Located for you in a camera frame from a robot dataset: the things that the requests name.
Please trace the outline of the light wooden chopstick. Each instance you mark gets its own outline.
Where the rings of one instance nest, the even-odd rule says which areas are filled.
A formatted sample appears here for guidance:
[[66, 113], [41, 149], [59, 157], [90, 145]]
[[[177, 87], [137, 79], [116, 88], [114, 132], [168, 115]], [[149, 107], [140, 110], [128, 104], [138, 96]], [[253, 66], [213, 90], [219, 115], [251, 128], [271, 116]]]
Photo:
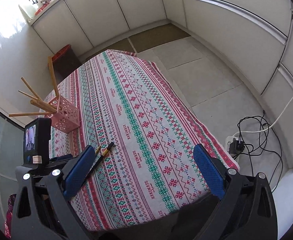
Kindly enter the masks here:
[[49, 103], [46, 103], [40, 99], [31, 99], [30, 103], [36, 107], [39, 107], [40, 109], [46, 111], [46, 112], [50, 112], [52, 114], [57, 112], [57, 109], [55, 107], [53, 107], [52, 105], [50, 105]]

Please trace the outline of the white kitchen cabinets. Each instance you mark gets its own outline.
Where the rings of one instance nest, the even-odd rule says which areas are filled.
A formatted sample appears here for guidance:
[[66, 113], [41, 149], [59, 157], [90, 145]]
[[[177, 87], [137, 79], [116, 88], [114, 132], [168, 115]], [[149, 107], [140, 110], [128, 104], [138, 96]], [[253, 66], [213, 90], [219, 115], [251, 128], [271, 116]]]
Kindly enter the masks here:
[[30, 25], [52, 52], [84, 56], [170, 21], [217, 53], [278, 118], [293, 168], [293, 0], [53, 0]]

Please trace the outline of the olive floor mat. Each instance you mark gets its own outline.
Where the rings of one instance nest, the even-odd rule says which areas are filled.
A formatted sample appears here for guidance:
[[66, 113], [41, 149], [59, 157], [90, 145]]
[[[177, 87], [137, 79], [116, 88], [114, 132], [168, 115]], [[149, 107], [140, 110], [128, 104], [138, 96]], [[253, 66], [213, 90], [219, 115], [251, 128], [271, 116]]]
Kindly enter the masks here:
[[96, 56], [108, 49], [140, 53], [153, 47], [157, 47], [159, 45], [189, 36], [190, 35], [188, 33], [173, 24], [165, 24], [146, 31], [142, 31], [141, 33], [132, 35], [128, 38], [124, 38], [95, 52], [93, 56]]

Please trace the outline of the embroidered patterned tablecloth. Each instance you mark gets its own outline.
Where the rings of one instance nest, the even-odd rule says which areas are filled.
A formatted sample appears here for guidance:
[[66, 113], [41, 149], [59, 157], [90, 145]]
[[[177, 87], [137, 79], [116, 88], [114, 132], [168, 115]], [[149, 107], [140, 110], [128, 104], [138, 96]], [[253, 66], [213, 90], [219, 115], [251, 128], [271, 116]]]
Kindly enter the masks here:
[[151, 222], [205, 196], [209, 187], [193, 157], [197, 144], [225, 167], [239, 168], [157, 65], [133, 53], [100, 53], [58, 89], [79, 109], [80, 126], [68, 134], [52, 129], [50, 156], [112, 146], [70, 201], [89, 231]]

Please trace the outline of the curved wooden chopstick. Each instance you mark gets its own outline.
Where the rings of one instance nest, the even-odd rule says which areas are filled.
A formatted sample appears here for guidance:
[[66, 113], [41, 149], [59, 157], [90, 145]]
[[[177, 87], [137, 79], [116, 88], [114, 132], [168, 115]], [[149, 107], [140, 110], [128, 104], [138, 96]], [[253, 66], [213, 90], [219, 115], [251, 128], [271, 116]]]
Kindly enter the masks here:
[[29, 95], [29, 94], [27, 94], [27, 93], [25, 93], [25, 92], [23, 92], [21, 90], [18, 90], [18, 92], [21, 93], [21, 94], [23, 94], [23, 95], [25, 95], [25, 96], [27, 96], [27, 97], [29, 97], [29, 98], [31, 98], [31, 99], [33, 99], [33, 100], [38, 100], [37, 97], [32, 96], [32, 95]]

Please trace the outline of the bamboo chopstick pale tip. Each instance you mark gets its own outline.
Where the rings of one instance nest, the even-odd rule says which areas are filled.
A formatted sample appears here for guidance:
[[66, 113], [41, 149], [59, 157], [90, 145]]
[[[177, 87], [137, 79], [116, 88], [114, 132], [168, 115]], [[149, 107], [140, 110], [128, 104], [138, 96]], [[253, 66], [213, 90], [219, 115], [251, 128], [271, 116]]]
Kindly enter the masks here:
[[32, 94], [37, 98], [42, 100], [42, 98], [40, 98], [40, 96], [38, 95], [38, 93], [31, 87], [31, 85], [26, 81], [26, 79], [24, 77], [21, 77], [21, 80], [23, 81], [23, 83], [27, 86], [27, 88], [32, 92]]

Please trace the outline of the white power strip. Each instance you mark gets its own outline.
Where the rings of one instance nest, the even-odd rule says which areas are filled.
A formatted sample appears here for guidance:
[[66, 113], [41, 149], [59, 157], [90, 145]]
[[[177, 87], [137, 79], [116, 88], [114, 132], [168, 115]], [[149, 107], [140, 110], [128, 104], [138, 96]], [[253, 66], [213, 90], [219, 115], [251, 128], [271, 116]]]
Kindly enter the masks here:
[[240, 153], [240, 142], [238, 137], [228, 136], [225, 140], [225, 150], [232, 156], [235, 157]]

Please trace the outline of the red-rimmed brown trash bin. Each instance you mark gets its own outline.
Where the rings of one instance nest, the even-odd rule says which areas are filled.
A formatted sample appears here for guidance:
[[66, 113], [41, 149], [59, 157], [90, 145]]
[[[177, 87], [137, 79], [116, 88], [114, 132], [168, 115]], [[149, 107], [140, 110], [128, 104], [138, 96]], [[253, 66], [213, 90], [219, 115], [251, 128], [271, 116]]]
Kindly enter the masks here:
[[58, 75], [60, 81], [67, 78], [82, 65], [70, 44], [61, 48], [61, 50], [52, 57], [52, 62], [54, 72]]

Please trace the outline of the pink perforated utensil holder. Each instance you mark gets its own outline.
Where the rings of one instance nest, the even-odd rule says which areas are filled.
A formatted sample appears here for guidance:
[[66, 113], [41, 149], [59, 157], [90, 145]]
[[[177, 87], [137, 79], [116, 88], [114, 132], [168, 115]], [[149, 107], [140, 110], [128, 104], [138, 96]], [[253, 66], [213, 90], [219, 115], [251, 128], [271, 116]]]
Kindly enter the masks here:
[[49, 104], [57, 108], [57, 112], [50, 116], [53, 128], [69, 133], [80, 127], [79, 109], [63, 96], [53, 98]]

